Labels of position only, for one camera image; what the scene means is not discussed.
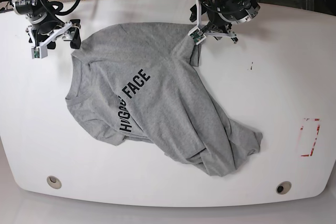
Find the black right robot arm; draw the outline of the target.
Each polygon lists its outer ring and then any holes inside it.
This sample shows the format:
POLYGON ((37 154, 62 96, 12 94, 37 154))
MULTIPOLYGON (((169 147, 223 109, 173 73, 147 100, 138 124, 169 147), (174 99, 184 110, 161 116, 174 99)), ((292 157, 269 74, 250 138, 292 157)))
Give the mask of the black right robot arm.
POLYGON ((60 16, 71 14, 81 0, 76 0, 68 9, 63 10, 64 4, 51 0, 11 0, 10 4, 18 15, 24 15, 30 23, 26 33, 29 35, 29 43, 32 45, 33 58, 47 56, 48 50, 56 48, 56 40, 62 38, 70 42, 72 49, 79 49, 80 19, 62 21, 60 16))

